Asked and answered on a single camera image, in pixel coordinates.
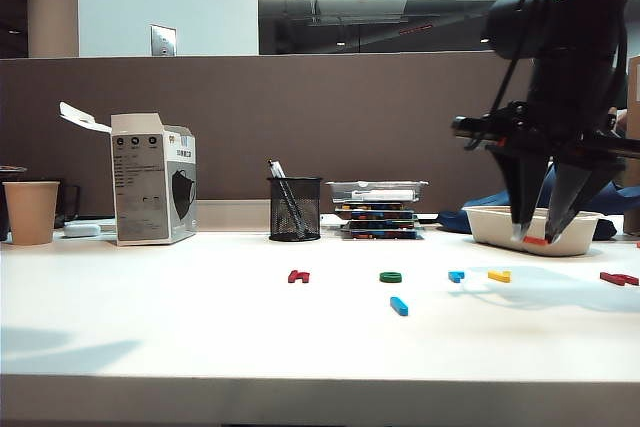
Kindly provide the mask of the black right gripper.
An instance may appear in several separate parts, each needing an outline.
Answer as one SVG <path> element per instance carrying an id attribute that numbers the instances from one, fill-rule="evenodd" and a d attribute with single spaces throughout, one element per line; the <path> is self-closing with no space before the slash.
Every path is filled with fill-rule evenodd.
<path id="1" fill-rule="evenodd" d="M 547 173 L 548 157 L 578 165 L 617 157 L 637 159 L 639 141 L 622 138 L 604 124 L 580 127 L 558 113 L 545 121 L 524 101 L 477 117 L 457 116 L 452 121 L 457 137 L 470 140 L 470 147 L 493 142 L 492 148 L 503 176 L 510 202 L 512 239 L 520 242 L 529 231 Z M 545 239 L 556 243 L 580 211 L 605 214 L 611 208 L 607 192 L 615 190 L 618 164 L 587 168 L 562 162 L 553 164 L 555 182 L 551 190 Z"/>

